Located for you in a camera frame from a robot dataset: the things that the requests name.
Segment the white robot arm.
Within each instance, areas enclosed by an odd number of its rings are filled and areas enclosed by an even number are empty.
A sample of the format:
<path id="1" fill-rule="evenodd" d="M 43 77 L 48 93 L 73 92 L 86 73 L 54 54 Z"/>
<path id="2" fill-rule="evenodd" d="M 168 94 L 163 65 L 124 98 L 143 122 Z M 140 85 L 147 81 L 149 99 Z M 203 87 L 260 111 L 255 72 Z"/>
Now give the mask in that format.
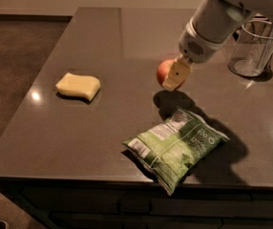
<path id="1" fill-rule="evenodd" d="M 202 0 L 178 40 L 179 57 L 171 61 L 161 86 L 167 91 L 180 87 L 194 63 L 209 60 L 257 13 L 273 21 L 273 0 Z"/>

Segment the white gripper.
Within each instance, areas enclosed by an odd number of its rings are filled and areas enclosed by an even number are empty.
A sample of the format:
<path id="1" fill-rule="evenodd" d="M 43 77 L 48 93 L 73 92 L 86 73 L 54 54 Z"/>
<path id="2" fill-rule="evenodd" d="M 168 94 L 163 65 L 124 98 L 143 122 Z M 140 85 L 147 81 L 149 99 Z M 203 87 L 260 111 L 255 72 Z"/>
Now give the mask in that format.
<path id="1" fill-rule="evenodd" d="M 167 74 L 162 87 L 167 91 L 179 88 L 192 72 L 193 63 L 208 61 L 253 15 L 226 0 L 202 0 L 179 38 L 181 57 L 163 62 Z"/>

